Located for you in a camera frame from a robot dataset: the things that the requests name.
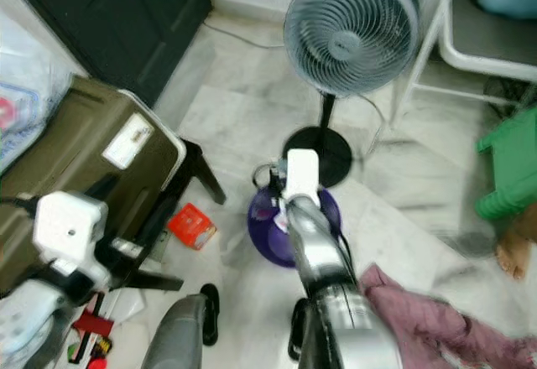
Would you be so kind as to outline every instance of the plastic bag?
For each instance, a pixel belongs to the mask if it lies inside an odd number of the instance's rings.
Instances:
[[[37,140],[70,82],[63,60],[0,13],[0,175]]]

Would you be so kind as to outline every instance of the black fan base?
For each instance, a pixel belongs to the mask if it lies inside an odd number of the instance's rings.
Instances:
[[[314,149],[319,154],[319,180],[325,187],[332,187],[344,180],[352,166],[351,147],[341,134],[330,128],[324,132],[320,143],[321,128],[305,127],[293,134],[284,145],[284,157],[293,148]]]

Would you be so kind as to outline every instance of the small red box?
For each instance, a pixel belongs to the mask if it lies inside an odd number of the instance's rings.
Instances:
[[[191,203],[168,222],[168,229],[186,246],[196,250],[200,250],[216,232],[211,220]]]

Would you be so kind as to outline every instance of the green stool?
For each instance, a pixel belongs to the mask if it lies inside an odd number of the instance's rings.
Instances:
[[[537,108],[503,122],[477,142],[477,151],[493,153],[496,189],[476,203],[477,213],[494,220],[522,212],[537,201]]]

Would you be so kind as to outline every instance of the pink towel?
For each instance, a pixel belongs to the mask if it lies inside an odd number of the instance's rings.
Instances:
[[[532,357],[536,338],[510,339],[449,304],[405,291],[376,265],[363,274],[361,285],[397,336],[404,369],[452,369],[454,363],[470,368],[537,367]]]

